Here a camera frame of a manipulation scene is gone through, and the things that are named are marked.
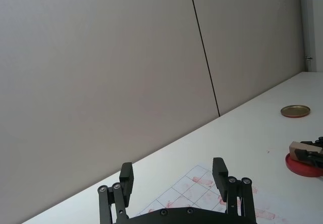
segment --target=white table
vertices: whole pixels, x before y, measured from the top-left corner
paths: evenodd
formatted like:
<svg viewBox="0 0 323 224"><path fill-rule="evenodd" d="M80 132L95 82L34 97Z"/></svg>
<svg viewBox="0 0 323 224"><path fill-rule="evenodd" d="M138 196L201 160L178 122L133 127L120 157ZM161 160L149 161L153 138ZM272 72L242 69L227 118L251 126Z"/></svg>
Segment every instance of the white table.
<svg viewBox="0 0 323 224"><path fill-rule="evenodd" d="M250 177L288 201L305 201L307 208L323 216L323 179L298 176L285 166L292 141L314 141L323 135L322 94L323 73L300 73L134 163L128 215L140 212L193 166L203 163L211 168L212 158L222 157L230 175ZM280 109L290 104L307 105L311 114L300 119L282 116ZM99 223L97 188L111 186L118 177L116 173L100 181L25 224Z"/></svg>

